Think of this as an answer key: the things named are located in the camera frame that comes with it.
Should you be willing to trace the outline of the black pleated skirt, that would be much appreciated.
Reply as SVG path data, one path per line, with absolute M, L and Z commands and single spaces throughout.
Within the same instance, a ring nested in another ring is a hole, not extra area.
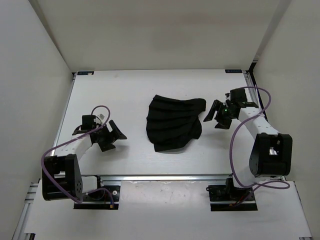
M 199 115 L 206 110 L 206 100 L 178 100 L 155 95 L 148 106 L 146 134 L 155 152 L 184 148 L 202 134 Z

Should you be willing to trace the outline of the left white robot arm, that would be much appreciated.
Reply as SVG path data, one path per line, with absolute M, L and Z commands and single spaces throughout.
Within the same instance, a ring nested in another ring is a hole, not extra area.
M 127 137 L 113 120 L 109 121 L 111 130 L 98 120 L 95 115 L 84 115 L 82 124 L 76 127 L 62 152 L 45 156 L 41 161 L 42 196 L 46 201 L 70 198 L 75 203 L 81 203 L 84 194 L 93 200 L 103 198 L 105 188 L 100 184 L 99 177 L 82 176 L 79 161 L 94 144 L 106 152 L 116 148 L 115 141 L 126 140 Z

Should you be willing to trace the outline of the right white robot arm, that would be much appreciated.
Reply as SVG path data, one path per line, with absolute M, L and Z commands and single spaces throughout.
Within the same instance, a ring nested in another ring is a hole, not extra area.
M 212 202 L 231 201 L 236 205 L 252 199 L 254 191 L 261 187 L 278 189 L 278 181 L 273 178 L 287 176 L 291 170 L 292 137 L 273 128 L 256 103 L 245 99 L 227 99 L 225 102 L 216 99 L 204 121 L 216 120 L 215 128 L 228 130 L 235 119 L 240 121 L 240 127 L 246 127 L 254 140 L 245 170 L 248 179 L 242 180 L 235 170 L 233 146 L 239 131 L 237 127 L 229 147 L 232 174 L 226 179 L 225 186 L 209 185 L 206 188 Z

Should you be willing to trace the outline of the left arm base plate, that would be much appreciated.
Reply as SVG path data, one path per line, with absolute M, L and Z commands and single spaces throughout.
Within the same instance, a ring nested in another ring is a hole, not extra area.
M 83 201 L 74 203 L 75 210 L 118 210 L 121 185 L 104 181 L 100 175 L 83 176 Z

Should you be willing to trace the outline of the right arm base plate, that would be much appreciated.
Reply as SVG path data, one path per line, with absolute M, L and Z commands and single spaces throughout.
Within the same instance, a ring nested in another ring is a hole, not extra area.
M 232 178 L 227 178 L 225 185 L 208 185 L 211 212 L 246 212 L 257 211 L 253 188 L 235 187 Z

